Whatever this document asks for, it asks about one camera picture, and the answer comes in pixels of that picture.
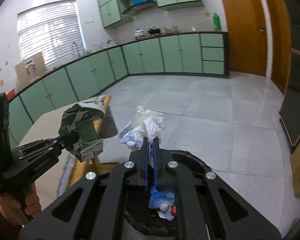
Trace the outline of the person left hand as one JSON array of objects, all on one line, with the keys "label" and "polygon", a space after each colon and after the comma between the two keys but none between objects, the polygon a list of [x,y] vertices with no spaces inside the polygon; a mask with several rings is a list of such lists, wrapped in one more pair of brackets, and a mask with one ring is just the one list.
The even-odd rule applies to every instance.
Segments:
[{"label": "person left hand", "polygon": [[[36,185],[32,183],[25,193],[25,213],[33,218],[42,211],[42,207],[37,195]],[[21,204],[10,194],[5,193],[0,196],[0,212],[2,216],[13,225],[22,225],[21,217],[17,211],[21,210]]]}]

